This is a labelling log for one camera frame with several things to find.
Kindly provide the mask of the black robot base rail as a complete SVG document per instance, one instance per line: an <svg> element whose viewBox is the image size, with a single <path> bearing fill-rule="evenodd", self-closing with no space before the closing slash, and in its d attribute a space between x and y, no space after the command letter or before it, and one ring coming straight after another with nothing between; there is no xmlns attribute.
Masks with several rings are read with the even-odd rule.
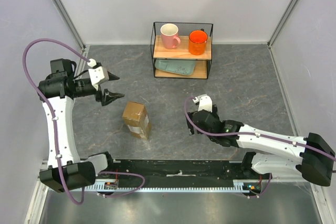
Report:
<svg viewBox="0 0 336 224"><path fill-rule="evenodd" d="M241 162L230 161L121 159L110 161L107 170L142 175L145 187L227 187L234 180L269 178L267 173L244 173Z"/></svg>

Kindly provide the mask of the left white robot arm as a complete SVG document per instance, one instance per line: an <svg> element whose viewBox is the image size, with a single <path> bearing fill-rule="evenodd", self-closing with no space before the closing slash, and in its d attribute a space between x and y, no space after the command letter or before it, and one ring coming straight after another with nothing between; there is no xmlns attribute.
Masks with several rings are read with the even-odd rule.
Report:
<svg viewBox="0 0 336 224"><path fill-rule="evenodd" d="M122 98L122 93L101 88L101 84L119 77L93 59L90 59L86 71L89 74L87 78L75 75L76 66L69 59L52 60L50 75L38 86L49 136L47 169L39 173L39 178L58 193L91 186L98 174L111 178L115 173L115 165L109 162L111 156L108 152L80 158L75 144L72 111L76 98L92 95L103 106Z"/></svg>

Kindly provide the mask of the brown cardboard express box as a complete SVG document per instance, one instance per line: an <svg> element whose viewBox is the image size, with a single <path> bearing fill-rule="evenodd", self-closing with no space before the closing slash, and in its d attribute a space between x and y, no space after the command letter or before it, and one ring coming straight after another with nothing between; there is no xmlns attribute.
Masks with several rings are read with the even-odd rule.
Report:
<svg viewBox="0 0 336 224"><path fill-rule="evenodd" d="M123 111L122 119L134 137L147 140L151 123L144 104L129 101Z"/></svg>

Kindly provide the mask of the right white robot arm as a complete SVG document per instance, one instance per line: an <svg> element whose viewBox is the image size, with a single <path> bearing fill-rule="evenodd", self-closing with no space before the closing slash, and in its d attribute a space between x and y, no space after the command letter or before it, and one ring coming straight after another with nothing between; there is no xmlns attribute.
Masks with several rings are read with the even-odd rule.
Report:
<svg viewBox="0 0 336 224"><path fill-rule="evenodd" d="M262 157L261 154L247 153L240 166L245 178L283 172L301 174L303 179L315 185L331 185L335 151L319 134L286 136L234 120L222 121L216 106L211 111L185 111L185 117L190 134L204 134L223 147L249 148L269 154L269 157Z"/></svg>

